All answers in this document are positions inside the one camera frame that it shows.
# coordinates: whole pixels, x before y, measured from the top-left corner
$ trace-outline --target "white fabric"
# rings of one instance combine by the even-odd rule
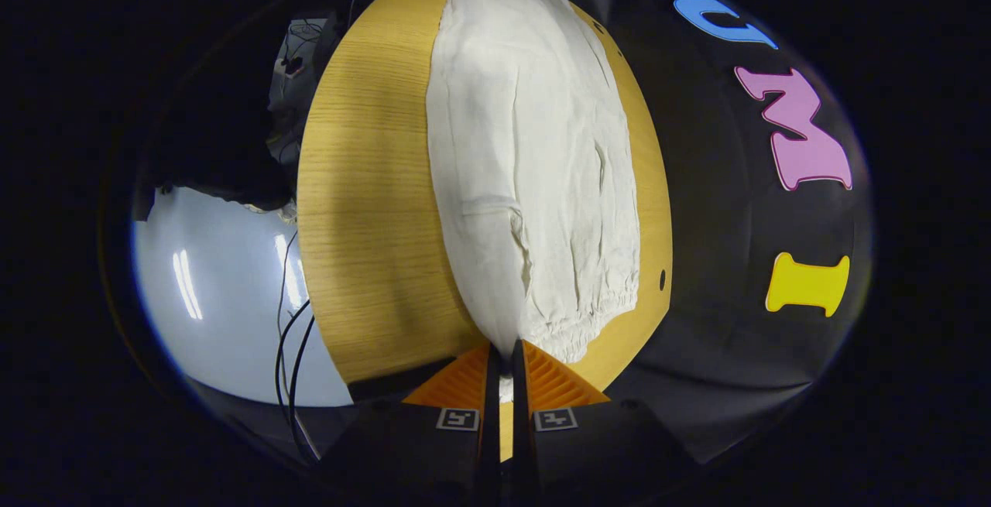
[[[578,361],[640,284],[629,130],[602,43],[567,0],[448,0],[426,104],[471,318],[507,358],[522,337]]]

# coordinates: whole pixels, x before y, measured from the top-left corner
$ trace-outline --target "round wooden tabletop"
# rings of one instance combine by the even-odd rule
[[[297,184],[300,252],[320,334],[347,383],[485,341],[448,264],[427,155],[430,56],[446,1],[375,0],[334,52],[307,119]],[[606,324],[570,365],[603,390],[668,310],[671,207],[640,86],[605,27],[574,10],[594,27],[619,86],[640,216],[636,309]],[[503,460],[511,454],[509,405],[499,417]]]

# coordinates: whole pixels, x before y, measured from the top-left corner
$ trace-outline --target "dark background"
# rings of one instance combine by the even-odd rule
[[[988,319],[987,128],[971,124],[988,99],[969,54],[986,0],[733,1],[800,49],[845,104],[871,168],[878,269],[862,323],[814,396],[669,504],[986,504],[987,376],[969,354]],[[97,270],[100,174],[135,97],[163,91],[163,72],[268,2],[11,5],[10,58],[24,77],[9,98],[24,125],[8,124],[8,214],[29,232],[7,246],[20,283],[8,302],[24,309],[9,314],[3,344],[15,423],[0,493],[14,503],[327,500],[194,405],[156,393],[114,329]]]

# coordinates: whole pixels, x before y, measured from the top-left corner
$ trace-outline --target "wooden table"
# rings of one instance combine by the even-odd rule
[[[427,155],[430,55],[446,1],[375,0],[340,42],[310,108],[297,186],[300,253],[320,334],[349,383],[484,342],[447,261]],[[640,215],[637,307],[610,321],[571,365],[605,389],[668,310],[671,208],[640,86],[608,32],[574,10],[595,27],[619,85]],[[503,460],[511,455],[510,405],[500,409]]]

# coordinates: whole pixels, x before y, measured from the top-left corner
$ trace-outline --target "foam letter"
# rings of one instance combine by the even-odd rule
[[[831,317],[839,307],[850,274],[850,258],[843,256],[836,267],[821,267],[796,263],[792,254],[782,252],[774,259],[771,284],[767,287],[764,306],[777,312],[785,303],[819,306]]]
[[[781,97],[764,108],[764,119],[804,137],[788,139],[779,132],[771,134],[774,162],[785,190],[792,192],[800,182],[808,180],[838,180],[847,190],[853,188],[850,164],[843,148],[811,123],[821,102],[802,74],[793,67],[792,73],[785,76],[751,74],[737,67],[736,79],[757,101],[764,101],[769,92],[781,92]]]
[[[768,35],[749,23],[746,27],[719,27],[705,19],[703,15],[705,13],[728,13],[733,17],[739,17],[736,12],[728,9],[718,0],[675,0],[675,9],[684,19],[689,20],[689,23],[714,37],[734,43],[764,43],[772,49],[778,49],[778,45],[774,44]]]

